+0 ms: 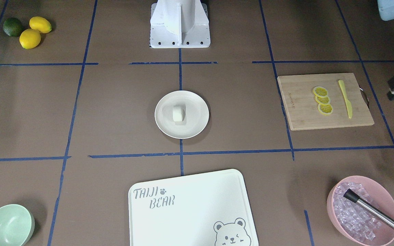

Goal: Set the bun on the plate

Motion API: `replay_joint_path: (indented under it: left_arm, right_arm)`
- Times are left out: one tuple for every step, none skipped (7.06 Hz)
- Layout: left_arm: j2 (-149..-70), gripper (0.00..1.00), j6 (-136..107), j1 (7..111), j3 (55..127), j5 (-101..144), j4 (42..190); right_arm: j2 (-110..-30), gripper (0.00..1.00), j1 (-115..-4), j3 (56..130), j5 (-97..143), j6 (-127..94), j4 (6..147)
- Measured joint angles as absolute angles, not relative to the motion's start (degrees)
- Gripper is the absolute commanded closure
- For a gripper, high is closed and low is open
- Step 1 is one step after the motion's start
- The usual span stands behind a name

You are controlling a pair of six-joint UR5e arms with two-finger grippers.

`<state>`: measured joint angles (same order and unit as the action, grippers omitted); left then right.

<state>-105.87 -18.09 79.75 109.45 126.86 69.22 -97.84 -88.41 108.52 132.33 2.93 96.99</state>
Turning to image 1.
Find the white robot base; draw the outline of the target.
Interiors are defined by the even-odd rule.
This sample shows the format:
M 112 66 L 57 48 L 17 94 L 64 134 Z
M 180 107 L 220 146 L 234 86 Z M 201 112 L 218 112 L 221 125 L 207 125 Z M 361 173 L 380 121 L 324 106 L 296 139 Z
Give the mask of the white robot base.
M 200 0 L 158 0 L 151 5 L 149 45 L 154 49 L 208 48 L 208 6 Z

